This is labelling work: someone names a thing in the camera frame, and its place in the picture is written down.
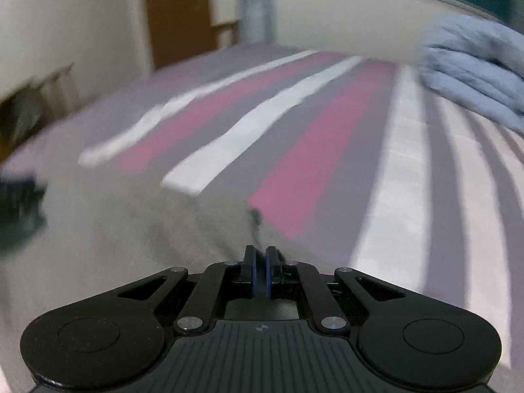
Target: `pink stripe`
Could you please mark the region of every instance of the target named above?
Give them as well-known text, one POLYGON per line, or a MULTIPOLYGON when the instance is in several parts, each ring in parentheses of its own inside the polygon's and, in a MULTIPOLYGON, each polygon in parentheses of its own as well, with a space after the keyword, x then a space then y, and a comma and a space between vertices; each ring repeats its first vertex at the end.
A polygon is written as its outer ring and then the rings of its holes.
POLYGON ((240 99, 271 84, 285 80, 287 77, 296 75, 305 69, 337 59, 340 59, 340 56, 333 53, 317 53, 268 73, 242 80, 212 96, 195 102, 180 115, 156 129, 153 135, 141 140, 140 143, 122 154, 119 158, 119 167, 133 173, 140 173, 151 159, 158 158, 183 139, 190 137, 240 99))
POLYGON ((282 233, 295 237, 310 219, 347 147, 353 129, 388 65, 373 63, 320 112, 252 195, 250 204, 282 233))

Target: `ribbed black surface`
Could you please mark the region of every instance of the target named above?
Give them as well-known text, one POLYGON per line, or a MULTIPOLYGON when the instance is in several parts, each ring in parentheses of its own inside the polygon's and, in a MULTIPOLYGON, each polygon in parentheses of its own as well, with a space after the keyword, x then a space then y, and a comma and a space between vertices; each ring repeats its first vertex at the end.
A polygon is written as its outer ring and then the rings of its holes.
MULTIPOLYGON (((40 387, 34 393, 52 391, 40 387)), ((111 393, 405 391, 369 372, 345 340, 318 335, 296 320, 219 321, 208 334, 177 340, 151 373, 111 393)))

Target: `triangular cutout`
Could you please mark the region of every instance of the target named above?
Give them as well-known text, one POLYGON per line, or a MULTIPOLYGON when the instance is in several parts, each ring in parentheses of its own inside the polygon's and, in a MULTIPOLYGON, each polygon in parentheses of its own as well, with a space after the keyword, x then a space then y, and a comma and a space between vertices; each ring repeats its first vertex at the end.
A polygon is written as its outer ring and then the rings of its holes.
POLYGON ((367 278, 357 278, 357 282, 376 301, 388 301, 405 297, 405 295, 401 292, 385 287, 367 278))
POLYGON ((148 283, 144 283, 143 285, 139 285, 133 289, 120 293, 119 297, 122 297, 124 299, 145 301, 149 297, 151 297, 164 282, 166 282, 165 277, 156 278, 149 281, 148 283))

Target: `gray curtain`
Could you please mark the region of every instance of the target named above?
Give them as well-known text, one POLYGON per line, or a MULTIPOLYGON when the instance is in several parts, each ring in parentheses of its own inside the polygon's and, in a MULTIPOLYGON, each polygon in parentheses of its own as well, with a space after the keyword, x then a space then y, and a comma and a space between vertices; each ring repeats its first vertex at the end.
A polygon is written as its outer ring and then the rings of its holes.
POLYGON ((240 0, 240 40, 268 43, 273 40, 271 0, 240 0))

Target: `folded blanket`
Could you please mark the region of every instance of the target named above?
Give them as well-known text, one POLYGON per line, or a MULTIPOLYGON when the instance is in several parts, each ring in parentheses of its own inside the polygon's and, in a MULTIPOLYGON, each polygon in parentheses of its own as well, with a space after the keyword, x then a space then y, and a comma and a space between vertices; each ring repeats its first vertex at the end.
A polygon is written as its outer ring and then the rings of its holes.
POLYGON ((447 99, 524 135, 524 36, 518 32, 446 16, 424 39, 419 73, 447 99))

